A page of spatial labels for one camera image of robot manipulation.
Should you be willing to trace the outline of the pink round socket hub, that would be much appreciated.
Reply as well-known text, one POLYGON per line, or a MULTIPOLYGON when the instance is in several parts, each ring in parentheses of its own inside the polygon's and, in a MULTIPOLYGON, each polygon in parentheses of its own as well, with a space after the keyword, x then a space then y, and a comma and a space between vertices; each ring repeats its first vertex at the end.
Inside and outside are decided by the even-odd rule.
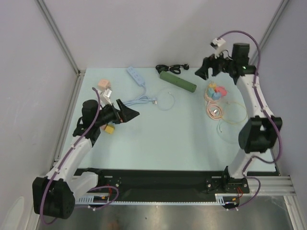
POLYGON ((222 94, 220 92, 216 92, 214 88, 207 88, 204 94, 204 98, 208 102, 215 102, 220 100, 222 94))

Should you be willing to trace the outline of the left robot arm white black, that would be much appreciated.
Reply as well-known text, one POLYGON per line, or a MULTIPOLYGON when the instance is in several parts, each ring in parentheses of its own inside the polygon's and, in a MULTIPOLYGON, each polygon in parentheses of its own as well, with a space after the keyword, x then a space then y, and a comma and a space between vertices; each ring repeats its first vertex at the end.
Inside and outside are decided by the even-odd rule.
POLYGON ((87 100, 82 106, 68 152, 44 176, 33 181, 34 212, 40 216, 67 219, 72 214, 76 200, 93 189, 100 192, 106 181, 95 172, 73 176, 83 158, 92 149, 101 133, 100 128, 109 123, 126 123, 139 112, 128 108, 118 99, 118 109, 113 104, 100 105, 100 100, 87 100))

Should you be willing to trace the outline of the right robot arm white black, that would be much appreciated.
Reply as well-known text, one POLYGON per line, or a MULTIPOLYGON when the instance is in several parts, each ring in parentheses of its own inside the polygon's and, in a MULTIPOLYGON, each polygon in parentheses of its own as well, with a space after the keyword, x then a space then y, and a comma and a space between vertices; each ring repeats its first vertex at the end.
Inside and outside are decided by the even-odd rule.
POLYGON ((266 104, 260 88, 258 67, 249 64, 250 45, 235 43, 231 57, 224 57, 224 42, 221 39, 213 40, 210 45, 215 53, 203 59, 195 75, 207 80, 209 69, 212 69, 212 76, 221 72, 229 74, 243 97, 248 115, 247 123, 238 134, 240 149, 232 163, 226 166, 221 180, 222 188, 233 192, 238 188, 238 182, 246 179, 245 172, 254 160, 274 164, 280 158, 279 153, 272 161, 267 161, 261 154, 272 149, 276 142, 282 145, 280 129, 283 121, 266 104))

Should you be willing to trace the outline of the pink deer cube socket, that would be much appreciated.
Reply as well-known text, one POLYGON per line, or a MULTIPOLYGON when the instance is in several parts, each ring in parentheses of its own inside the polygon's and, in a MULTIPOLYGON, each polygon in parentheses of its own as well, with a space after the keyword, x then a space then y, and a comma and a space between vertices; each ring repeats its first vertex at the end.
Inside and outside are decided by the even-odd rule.
POLYGON ((109 80, 101 79, 98 83, 98 89, 101 91, 111 90, 111 83, 109 80))

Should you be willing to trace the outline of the yellow plug adapter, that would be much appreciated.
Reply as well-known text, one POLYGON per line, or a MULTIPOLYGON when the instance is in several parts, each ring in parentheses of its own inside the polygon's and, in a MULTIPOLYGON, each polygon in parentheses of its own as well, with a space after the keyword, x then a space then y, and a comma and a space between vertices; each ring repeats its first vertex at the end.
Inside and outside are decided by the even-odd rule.
POLYGON ((115 127, 113 125, 105 125, 104 131, 108 134, 113 134, 115 127))

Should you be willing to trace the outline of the red pink cube charger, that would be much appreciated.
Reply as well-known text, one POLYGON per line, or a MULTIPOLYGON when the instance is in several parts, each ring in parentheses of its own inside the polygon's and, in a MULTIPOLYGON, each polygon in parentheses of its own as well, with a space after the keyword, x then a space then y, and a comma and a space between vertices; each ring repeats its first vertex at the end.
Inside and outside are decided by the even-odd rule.
POLYGON ((225 87, 223 87, 223 86, 217 86, 217 87, 215 88, 215 92, 216 92, 216 93, 220 93, 221 97, 224 97, 224 96, 227 95, 227 90, 226 90, 225 87))

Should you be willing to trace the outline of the green power strip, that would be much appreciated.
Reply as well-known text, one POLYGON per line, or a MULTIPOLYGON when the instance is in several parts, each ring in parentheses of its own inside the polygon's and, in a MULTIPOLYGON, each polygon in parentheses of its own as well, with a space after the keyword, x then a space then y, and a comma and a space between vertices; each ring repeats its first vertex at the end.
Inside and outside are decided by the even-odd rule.
POLYGON ((168 72, 165 72, 165 71, 162 71, 160 74, 159 74, 159 77, 160 79, 168 82, 168 83, 171 83, 175 86, 178 86, 188 92, 191 92, 191 93, 194 93, 196 91, 196 88, 197 88, 197 85, 196 84, 193 84, 187 80, 184 80, 178 76, 175 76, 171 73, 168 73, 168 72))

